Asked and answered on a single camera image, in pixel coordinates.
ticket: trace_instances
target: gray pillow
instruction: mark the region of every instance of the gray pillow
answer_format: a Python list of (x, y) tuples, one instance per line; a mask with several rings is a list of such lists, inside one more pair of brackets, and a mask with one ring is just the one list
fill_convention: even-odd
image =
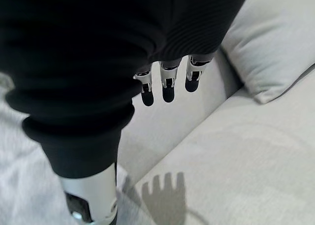
[(315, 2), (247, 0), (222, 46), (253, 97), (272, 101), (315, 63)]

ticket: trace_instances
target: black fabric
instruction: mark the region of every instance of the black fabric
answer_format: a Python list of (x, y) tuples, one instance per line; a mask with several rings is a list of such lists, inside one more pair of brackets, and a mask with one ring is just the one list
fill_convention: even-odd
[(30, 114), (23, 129), (58, 175), (96, 174), (117, 161), (137, 69), (214, 52), (243, 2), (0, 0), (0, 71), (16, 86), (6, 99)]

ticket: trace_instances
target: fabric upholstery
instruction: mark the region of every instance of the fabric upholstery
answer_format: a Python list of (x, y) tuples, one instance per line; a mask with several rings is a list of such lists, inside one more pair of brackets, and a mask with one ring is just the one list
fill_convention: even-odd
[(314, 0), (246, 0), (223, 47), (249, 92), (267, 103), (315, 64)]
[(266, 105), (238, 91), (137, 183), (143, 209), (157, 225), (315, 224), (314, 89), (310, 70)]

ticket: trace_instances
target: robotic hand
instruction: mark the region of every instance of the robotic hand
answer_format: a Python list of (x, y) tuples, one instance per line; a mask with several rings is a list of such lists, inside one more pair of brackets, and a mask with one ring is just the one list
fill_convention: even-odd
[(244, 1), (1, 0), (0, 71), (15, 85), (6, 100), (29, 114), (23, 129), (41, 144), (78, 224), (116, 224), (121, 131), (135, 95), (153, 104), (151, 63), (160, 62), (171, 102), (189, 55), (185, 88), (196, 91)]
[[(188, 92), (195, 92), (199, 85), (199, 80), (207, 65), (211, 62), (214, 53), (206, 55), (189, 55), (187, 62), (187, 76), (185, 88)], [(177, 78), (177, 70), (181, 63), (181, 58), (173, 61), (159, 61), (162, 82), (162, 93), (165, 102), (174, 100), (174, 87)], [(146, 106), (151, 106), (154, 102), (152, 92), (152, 64), (148, 64), (135, 74), (134, 78), (142, 83), (141, 96)]]

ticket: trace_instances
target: couch cushion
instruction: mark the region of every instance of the couch cushion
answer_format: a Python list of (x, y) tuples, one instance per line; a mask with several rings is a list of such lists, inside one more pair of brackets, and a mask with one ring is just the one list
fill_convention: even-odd
[(187, 57), (178, 70), (175, 100), (162, 98), (158, 63), (154, 63), (153, 106), (146, 107), (141, 96), (133, 100), (135, 114), (123, 130), (119, 163), (128, 170), (134, 182), (177, 146), (196, 126), (240, 88), (235, 72), (219, 51), (202, 75), (195, 93), (185, 90)]
[(238, 91), (137, 183), (143, 208), (158, 225), (314, 225), (314, 89), (312, 71), (267, 105)]

